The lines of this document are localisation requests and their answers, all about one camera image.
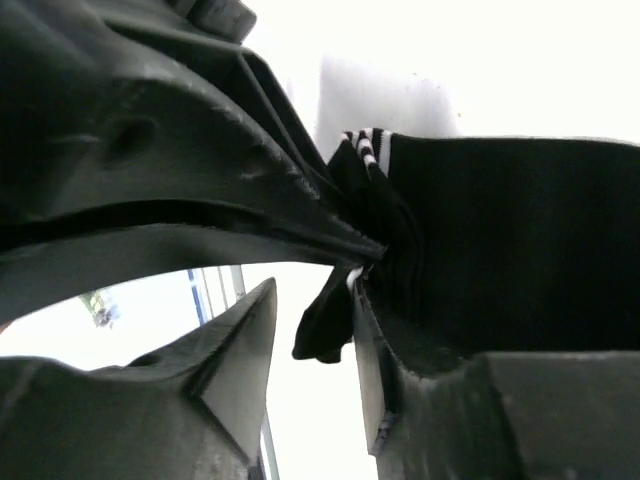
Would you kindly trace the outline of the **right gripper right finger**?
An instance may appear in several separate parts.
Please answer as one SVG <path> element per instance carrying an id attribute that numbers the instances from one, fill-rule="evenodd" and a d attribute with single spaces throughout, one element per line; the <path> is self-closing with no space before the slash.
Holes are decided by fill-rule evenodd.
<path id="1" fill-rule="evenodd" d="M 382 479 L 635 479 L 635 352 L 464 358 L 358 281 L 355 350 L 368 452 Z"/>

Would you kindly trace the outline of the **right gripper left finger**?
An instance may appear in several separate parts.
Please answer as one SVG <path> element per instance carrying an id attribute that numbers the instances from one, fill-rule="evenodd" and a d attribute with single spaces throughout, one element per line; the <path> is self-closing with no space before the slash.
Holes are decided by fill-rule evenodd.
<path id="1" fill-rule="evenodd" d="M 248 470 L 189 396 L 222 335 L 201 327 L 125 366 L 1 362 L 5 479 L 244 479 Z"/>

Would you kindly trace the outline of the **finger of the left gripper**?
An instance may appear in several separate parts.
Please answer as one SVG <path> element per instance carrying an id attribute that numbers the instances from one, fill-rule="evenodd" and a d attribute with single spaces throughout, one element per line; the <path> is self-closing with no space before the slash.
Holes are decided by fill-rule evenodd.
<path id="1" fill-rule="evenodd" d="M 1 5 L 1 221 L 99 211 L 374 259 L 283 88 L 162 1 Z"/>
<path id="2" fill-rule="evenodd" d="M 321 246 L 186 225 L 147 225 L 12 247 L 1 254 L 1 321 L 147 276 L 288 261 L 331 265 L 350 259 Z"/>

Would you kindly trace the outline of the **black sock white stripes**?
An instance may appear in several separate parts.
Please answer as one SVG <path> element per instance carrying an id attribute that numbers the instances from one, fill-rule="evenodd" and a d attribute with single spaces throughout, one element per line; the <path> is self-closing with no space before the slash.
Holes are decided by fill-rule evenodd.
<path id="1" fill-rule="evenodd" d="M 639 346 L 639 149 L 611 141 L 347 131 L 328 172 L 383 246 L 338 266 L 292 355 L 336 363 L 354 286 L 463 355 Z"/>

